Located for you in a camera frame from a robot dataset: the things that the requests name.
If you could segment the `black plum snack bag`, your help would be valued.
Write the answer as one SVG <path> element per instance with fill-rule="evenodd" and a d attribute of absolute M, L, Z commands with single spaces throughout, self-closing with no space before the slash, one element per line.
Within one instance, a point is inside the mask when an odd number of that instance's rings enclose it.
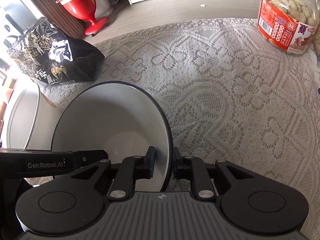
<path fill-rule="evenodd" d="M 8 54 L 42 86 L 95 81 L 105 58 L 98 48 L 68 36 L 45 17 L 25 29 Z"/>

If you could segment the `white lace tablecloth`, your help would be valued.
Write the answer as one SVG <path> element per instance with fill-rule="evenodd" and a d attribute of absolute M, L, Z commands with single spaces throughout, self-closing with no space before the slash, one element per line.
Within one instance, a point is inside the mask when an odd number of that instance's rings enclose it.
<path fill-rule="evenodd" d="M 306 196 L 303 232 L 319 239 L 319 58 L 270 45 L 254 19 L 193 20 L 97 44 L 99 81 L 149 92 L 174 144 L 212 162 L 224 157 Z"/>

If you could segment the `white paper bowl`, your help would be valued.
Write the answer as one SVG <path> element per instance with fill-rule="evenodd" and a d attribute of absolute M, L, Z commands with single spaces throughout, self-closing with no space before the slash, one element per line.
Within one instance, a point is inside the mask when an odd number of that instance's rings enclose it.
<path fill-rule="evenodd" d="M 60 116 L 59 108 L 40 91 L 38 84 L 19 84 L 4 116 L 3 147 L 50 150 Z"/>

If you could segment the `blue enamel bowl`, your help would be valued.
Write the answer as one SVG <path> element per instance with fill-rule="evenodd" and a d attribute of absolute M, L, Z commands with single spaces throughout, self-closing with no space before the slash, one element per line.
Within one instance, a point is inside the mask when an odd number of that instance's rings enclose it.
<path fill-rule="evenodd" d="M 142 88 L 108 81 L 77 95 L 63 111 L 51 150 L 105 150 L 112 164 L 156 149 L 153 177 L 139 179 L 137 191 L 165 191 L 172 170 L 171 128 L 158 102 Z"/>

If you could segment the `red pedestal trash bin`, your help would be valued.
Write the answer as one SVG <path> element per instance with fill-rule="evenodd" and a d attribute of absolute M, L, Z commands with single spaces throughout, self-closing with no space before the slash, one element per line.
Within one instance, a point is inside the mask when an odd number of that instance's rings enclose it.
<path fill-rule="evenodd" d="M 90 22 L 90 25 L 85 29 L 85 35 L 95 36 L 105 25 L 109 18 L 104 16 L 95 18 L 97 8 L 95 0 L 57 0 L 71 15 Z"/>

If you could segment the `peanut jar red label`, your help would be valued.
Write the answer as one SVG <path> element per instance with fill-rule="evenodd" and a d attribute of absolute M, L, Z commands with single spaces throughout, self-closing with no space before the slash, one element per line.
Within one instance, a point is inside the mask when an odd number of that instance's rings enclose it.
<path fill-rule="evenodd" d="M 317 0 L 260 0 L 258 29 L 272 45 L 302 55 L 319 26 Z"/>

